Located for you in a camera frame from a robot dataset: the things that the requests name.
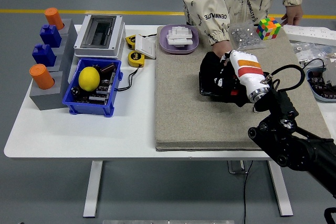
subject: table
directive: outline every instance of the table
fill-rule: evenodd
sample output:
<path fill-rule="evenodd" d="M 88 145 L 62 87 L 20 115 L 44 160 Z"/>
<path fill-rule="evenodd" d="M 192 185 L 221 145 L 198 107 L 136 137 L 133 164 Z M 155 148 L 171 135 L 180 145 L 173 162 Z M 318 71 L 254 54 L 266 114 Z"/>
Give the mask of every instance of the table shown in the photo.
<path fill-rule="evenodd" d="M 158 26 L 126 26 L 126 36 L 155 34 Z M 128 85 L 129 49 L 122 54 L 124 78 L 119 87 Z M 70 76 L 77 64 L 74 58 Z M 147 59 L 133 78 L 128 91 L 117 94 L 112 118 L 99 115 L 69 114 L 68 108 L 40 111 L 29 97 L 23 100 L 4 153 L 10 158 L 85 158 L 92 161 L 84 217 L 96 214 L 103 161 L 118 158 L 167 160 L 266 160 L 274 182 L 282 216 L 291 216 L 285 182 L 280 167 L 263 151 L 169 151 L 157 152 L 154 138 L 155 60 Z M 334 104 L 319 103 L 333 138 L 336 137 Z"/>

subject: tape measure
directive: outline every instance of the tape measure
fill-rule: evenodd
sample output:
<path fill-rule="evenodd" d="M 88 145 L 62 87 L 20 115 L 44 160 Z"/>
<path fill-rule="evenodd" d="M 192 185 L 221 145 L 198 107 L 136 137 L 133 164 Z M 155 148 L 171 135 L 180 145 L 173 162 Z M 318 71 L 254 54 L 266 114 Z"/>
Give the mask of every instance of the tape measure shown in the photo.
<path fill-rule="evenodd" d="M 128 54 L 128 64 L 131 67 L 143 67 L 145 64 L 145 55 L 137 52 L 137 51 L 131 51 Z"/>
<path fill-rule="evenodd" d="M 129 49 L 135 49 L 135 35 L 129 36 L 125 38 L 127 46 Z"/>

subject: purple tray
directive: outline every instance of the purple tray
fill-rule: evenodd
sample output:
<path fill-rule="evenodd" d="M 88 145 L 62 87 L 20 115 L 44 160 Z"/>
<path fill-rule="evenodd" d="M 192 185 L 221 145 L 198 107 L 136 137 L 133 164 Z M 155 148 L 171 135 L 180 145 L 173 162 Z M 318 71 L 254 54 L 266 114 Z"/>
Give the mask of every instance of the purple tray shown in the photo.
<path fill-rule="evenodd" d="M 184 47 L 174 47 L 173 45 L 169 45 L 167 41 L 167 34 L 168 34 L 168 31 L 171 30 L 173 26 L 182 26 L 182 27 L 187 27 L 188 29 L 190 29 L 193 34 L 193 38 L 192 38 L 193 43 L 191 45 L 185 45 Z M 194 26 L 189 26 L 189 25 L 164 26 L 160 32 L 160 45 L 163 50 L 165 50 L 166 52 L 170 54 L 175 54 L 175 55 L 190 54 L 198 46 L 198 31 Z"/>

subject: hand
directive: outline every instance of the hand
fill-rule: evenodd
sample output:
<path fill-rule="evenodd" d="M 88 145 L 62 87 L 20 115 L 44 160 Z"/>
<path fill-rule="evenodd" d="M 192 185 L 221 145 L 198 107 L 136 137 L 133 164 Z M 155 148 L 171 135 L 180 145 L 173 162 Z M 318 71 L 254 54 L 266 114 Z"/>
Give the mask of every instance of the hand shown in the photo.
<path fill-rule="evenodd" d="M 298 26 L 303 16 L 303 10 L 301 5 L 286 6 L 286 14 L 281 18 L 284 20 L 281 23 L 283 25 Z"/>
<path fill-rule="evenodd" d="M 230 52 L 232 50 L 232 46 L 229 40 L 223 40 L 220 42 L 217 42 L 213 44 L 212 51 L 219 57 L 222 58 L 222 56 L 226 52 Z"/>

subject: electrical distribution box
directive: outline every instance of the electrical distribution box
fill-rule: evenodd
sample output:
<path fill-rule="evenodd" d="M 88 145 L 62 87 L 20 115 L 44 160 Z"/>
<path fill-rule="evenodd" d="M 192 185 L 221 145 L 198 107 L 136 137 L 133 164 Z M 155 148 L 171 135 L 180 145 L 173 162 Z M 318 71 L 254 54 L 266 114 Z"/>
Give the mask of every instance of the electrical distribution box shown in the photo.
<path fill-rule="evenodd" d="M 125 22 L 119 15 L 86 15 L 74 45 L 75 56 L 120 59 Z"/>

